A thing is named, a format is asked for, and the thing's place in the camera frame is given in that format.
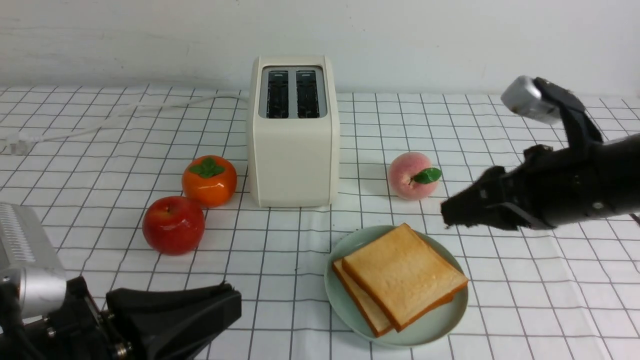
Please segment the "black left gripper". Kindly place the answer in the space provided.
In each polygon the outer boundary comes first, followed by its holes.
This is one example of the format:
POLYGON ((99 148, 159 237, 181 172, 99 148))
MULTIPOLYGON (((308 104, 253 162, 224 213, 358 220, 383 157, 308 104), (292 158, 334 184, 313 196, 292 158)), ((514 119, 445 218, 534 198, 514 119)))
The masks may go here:
POLYGON ((2 360, 194 360, 242 317, 228 282, 183 291, 115 289, 100 311, 87 283, 66 283, 62 306, 26 324, 13 284, 1 285, 2 360))

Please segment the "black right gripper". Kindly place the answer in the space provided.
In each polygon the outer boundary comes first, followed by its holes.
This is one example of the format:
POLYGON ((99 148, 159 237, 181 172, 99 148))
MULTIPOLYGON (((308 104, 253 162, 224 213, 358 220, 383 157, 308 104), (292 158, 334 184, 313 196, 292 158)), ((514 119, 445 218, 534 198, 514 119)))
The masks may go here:
POLYGON ((598 145, 586 157, 536 145, 512 171, 492 166, 440 205, 448 227, 550 230, 626 212, 626 146, 598 145))

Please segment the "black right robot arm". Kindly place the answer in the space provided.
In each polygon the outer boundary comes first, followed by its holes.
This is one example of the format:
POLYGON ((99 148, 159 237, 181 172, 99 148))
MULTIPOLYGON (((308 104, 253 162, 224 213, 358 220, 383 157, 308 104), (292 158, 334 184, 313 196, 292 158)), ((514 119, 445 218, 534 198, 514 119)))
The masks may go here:
POLYGON ((523 154, 524 162, 512 171, 489 167, 443 201, 446 226, 553 230, 639 210, 638 134, 587 150, 534 145, 523 154))

